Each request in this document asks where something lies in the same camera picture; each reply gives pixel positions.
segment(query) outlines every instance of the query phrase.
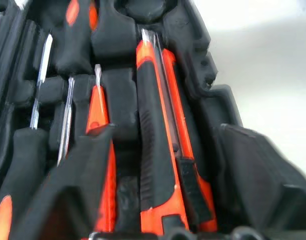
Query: tool case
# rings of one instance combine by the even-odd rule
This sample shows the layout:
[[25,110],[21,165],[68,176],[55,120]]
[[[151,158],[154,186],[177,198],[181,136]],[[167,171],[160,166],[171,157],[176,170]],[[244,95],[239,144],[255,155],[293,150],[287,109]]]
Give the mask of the tool case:
[[[0,1],[0,201],[3,186],[14,189],[10,215],[16,216],[8,238],[1,237],[4,226],[0,225],[0,239],[305,240],[306,179],[267,137],[243,128],[230,87],[213,85],[217,70],[208,52],[210,37],[192,1],[97,0],[96,28],[93,32],[81,29],[73,36],[89,35],[82,53],[75,52],[77,46],[64,34],[71,3]],[[80,2],[77,11],[84,10]],[[214,217],[198,195],[191,200],[194,221],[189,231],[174,227],[163,236],[141,231],[144,151],[136,48],[142,29],[157,32],[175,56],[194,163],[211,186],[216,231],[196,228],[202,219]],[[49,33],[53,43],[46,79],[36,89]],[[74,64],[67,65],[67,59]],[[101,64],[100,84],[111,124],[86,136],[95,64]],[[75,83],[68,155],[56,167],[69,94],[69,76],[58,66],[74,73]],[[26,131],[18,131],[30,124],[36,91],[38,128],[43,130],[46,149]],[[93,232],[111,141],[116,158],[115,228]],[[45,161],[32,163],[26,157],[31,149]],[[183,191],[194,193],[192,165],[177,164],[185,182]],[[161,175],[159,186],[167,185],[167,179]],[[31,182],[36,183],[34,187],[29,187]]]

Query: tool handle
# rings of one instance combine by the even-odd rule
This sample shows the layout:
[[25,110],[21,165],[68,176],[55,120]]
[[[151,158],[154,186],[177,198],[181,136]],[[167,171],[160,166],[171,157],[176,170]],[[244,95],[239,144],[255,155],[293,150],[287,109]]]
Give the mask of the tool handle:
[[[92,90],[86,133],[109,124],[105,94],[102,87]],[[104,191],[98,209],[95,232],[113,232],[116,221],[116,159],[113,143],[110,144]]]
[[189,189],[189,191],[187,191],[187,197],[190,198],[193,205],[192,208],[195,208],[195,212],[198,215],[198,220],[200,221],[199,229],[201,231],[215,232],[217,230],[217,221],[211,186],[201,178],[194,162],[194,154],[177,86],[178,76],[175,71],[175,56],[172,52],[164,49],[162,57],[166,70],[169,96],[183,155],[183,159],[179,160],[179,164],[181,170],[184,170],[182,176],[184,189]]
[[70,1],[64,22],[63,51],[55,63],[60,74],[92,74],[90,37],[96,24],[93,0]]
[[141,41],[136,52],[138,109],[142,134],[141,230],[163,235],[188,229],[187,217],[153,45]]
[[0,235],[8,235],[44,177],[47,133],[19,129],[14,133],[13,145],[11,165],[0,188]]

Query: screwdriver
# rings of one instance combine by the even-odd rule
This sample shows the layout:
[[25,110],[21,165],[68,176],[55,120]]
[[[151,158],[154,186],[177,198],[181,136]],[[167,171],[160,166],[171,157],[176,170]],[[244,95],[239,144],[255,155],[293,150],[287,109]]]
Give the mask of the screwdriver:
[[13,157],[0,188],[0,240],[7,240],[44,177],[47,132],[37,128],[38,94],[45,81],[53,38],[49,34],[42,53],[30,127],[18,129],[13,136]]
[[65,158],[68,149],[72,120],[72,96],[75,74],[91,74],[90,36],[97,27],[97,11],[92,0],[71,0],[65,15],[64,48],[56,61],[60,74],[69,76],[68,95],[62,124],[57,165]]
[[[109,124],[103,87],[100,85],[101,67],[95,65],[96,86],[92,90],[86,133]],[[116,218],[116,161],[113,143],[110,145],[104,191],[98,210],[95,232],[113,232]]]
[[196,213],[199,215],[199,230],[204,232],[215,232],[217,230],[217,221],[215,215],[215,207],[213,203],[213,195],[211,191],[210,184],[206,182],[198,173],[197,166],[194,162],[194,154],[192,150],[192,146],[190,143],[189,133],[186,125],[185,115],[181,103],[180,94],[178,91],[177,86],[177,76],[176,71],[174,70],[175,67],[175,56],[172,52],[168,51],[167,49],[163,49],[162,51],[162,59],[163,64],[165,67],[165,74],[166,74],[166,81],[168,87],[168,93],[171,100],[171,105],[174,113],[174,118],[176,122],[176,128],[179,136],[180,142],[180,149],[182,157],[193,162],[193,169],[195,176],[193,178],[197,179],[198,188],[197,191],[200,191],[202,194],[203,201],[207,203],[207,207],[210,211],[211,217],[210,219],[203,219],[202,214],[207,216],[207,212],[203,212],[206,210],[206,207],[202,207],[203,209],[197,208],[197,204],[193,204],[196,210]]
[[156,39],[145,29],[142,30],[142,38],[136,50],[143,144],[141,230],[163,235],[174,227],[187,230],[189,227],[162,93],[163,76],[154,48]]

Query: orange and black handle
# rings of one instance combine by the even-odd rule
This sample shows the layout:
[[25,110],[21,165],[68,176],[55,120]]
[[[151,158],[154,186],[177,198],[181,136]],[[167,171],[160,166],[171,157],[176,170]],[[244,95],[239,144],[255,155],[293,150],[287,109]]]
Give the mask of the orange and black handle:
[[171,143],[154,47],[142,40],[136,50],[137,95],[142,135],[141,230],[163,235],[188,229]]
[[[92,129],[109,124],[105,94],[102,87],[93,88],[89,108],[86,133]],[[104,191],[98,209],[95,232],[113,232],[116,221],[116,160],[113,143],[110,145],[108,166],[105,178]]]
[[56,69],[63,75],[92,74],[90,63],[92,31],[97,27],[93,0],[70,0],[64,21],[64,41]]
[[13,157],[0,188],[0,240],[8,240],[44,178],[48,134],[23,128],[13,136]]
[[199,175],[194,162],[194,154],[177,86],[178,76],[175,71],[175,56],[172,52],[164,49],[162,58],[165,65],[167,86],[182,151],[182,159],[179,159],[179,165],[181,166],[181,170],[183,170],[181,173],[182,185],[186,192],[186,197],[190,201],[191,208],[194,209],[195,215],[197,215],[199,230],[215,232],[217,230],[217,220],[211,186]]

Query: white background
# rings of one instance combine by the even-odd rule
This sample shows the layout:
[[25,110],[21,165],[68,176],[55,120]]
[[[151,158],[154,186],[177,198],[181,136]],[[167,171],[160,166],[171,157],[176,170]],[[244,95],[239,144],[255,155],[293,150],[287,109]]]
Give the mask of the white background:
[[212,39],[215,84],[231,86],[244,127],[306,175],[306,0],[194,0]]

